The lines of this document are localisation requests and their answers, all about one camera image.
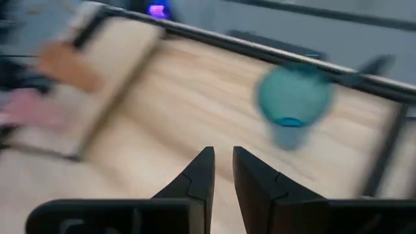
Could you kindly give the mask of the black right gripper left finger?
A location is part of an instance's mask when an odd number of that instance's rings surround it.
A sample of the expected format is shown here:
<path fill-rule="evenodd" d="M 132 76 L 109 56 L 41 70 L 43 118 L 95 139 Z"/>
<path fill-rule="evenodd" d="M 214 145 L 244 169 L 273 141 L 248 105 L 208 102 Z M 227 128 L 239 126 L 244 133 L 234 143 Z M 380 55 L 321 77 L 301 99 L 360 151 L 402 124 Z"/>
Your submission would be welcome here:
<path fill-rule="evenodd" d="M 204 147 L 188 166 L 153 198 L 188 198 L 203 208 L 203 234 L 211 232 L 215 188 L 215 151 Z"/>

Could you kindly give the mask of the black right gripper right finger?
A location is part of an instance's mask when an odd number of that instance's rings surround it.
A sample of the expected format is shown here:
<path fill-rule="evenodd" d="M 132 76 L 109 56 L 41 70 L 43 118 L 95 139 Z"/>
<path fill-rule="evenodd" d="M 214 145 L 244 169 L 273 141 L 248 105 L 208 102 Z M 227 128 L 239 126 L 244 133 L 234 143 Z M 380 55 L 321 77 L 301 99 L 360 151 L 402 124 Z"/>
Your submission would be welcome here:
<path fill-rule="evenodd" d="M 241 146 L 233 177 L 247 233 L 324 233 L 323 197 L 273 169 Z"/>

